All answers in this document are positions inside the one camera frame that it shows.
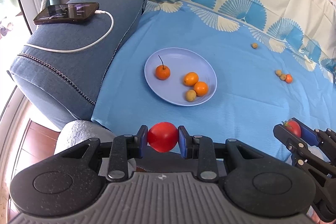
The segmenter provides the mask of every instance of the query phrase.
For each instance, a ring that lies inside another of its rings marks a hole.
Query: wooden floor
[[[52,156],[55,151],[58,135],[59,132],[55,132],[30,121],[25,132],[25,138],[22,142],[22,148],[13,175]],[[10,220],[18,214],[18,211],[11,200],[9,200],[9,208],[8,215]]]

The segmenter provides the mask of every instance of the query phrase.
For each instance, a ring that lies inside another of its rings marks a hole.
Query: plate
[[[169,67],[170,77],[159,80],[155,76],[157,66],[163,64]],[[183,84],[183,78],[188,72],[196,72],[199,81],[205,82],[209,91],[205,96],[196,97],[193,102],[185,99],[185,93],[192,89]],[[145,78],[149,87],[163,100],[178,106],[197,106],[208,101],[217,88],[217,77],[211,65],[202,56],[184,48],[164,48],[153,53],[145,63]]]

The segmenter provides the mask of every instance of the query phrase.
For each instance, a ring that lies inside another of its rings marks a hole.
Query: black smartphone
[[[42,10],[35,18],[34,24],[81,23],[86,22],[98,10],[99,3],[69,3],[50,5]]]

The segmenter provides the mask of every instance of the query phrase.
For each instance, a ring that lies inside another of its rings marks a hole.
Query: sofa armrest
[[[75,119],[90,120],[101,83],[113,58],[132,35],[146,0],[71,0],[98,2],[114,17],[111,33],[101,42],[76,53],[54,53],[25,46],[10,68],[22,92],[56,126]],[[41,25],[28,43],[59,50],[84,47],[106,33],[107,15],[84,24]]]

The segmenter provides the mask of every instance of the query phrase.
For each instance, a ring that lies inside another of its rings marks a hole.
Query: red tomato
[[[288,122],[283,122],[283,125],[290,133],[301,138],[301,128],[297,122],[289,120]]]
[[[149,145],[157,152],[168,152],[179,140],[177,128],[170,122],[159,122],[149,129],[147,134]]]

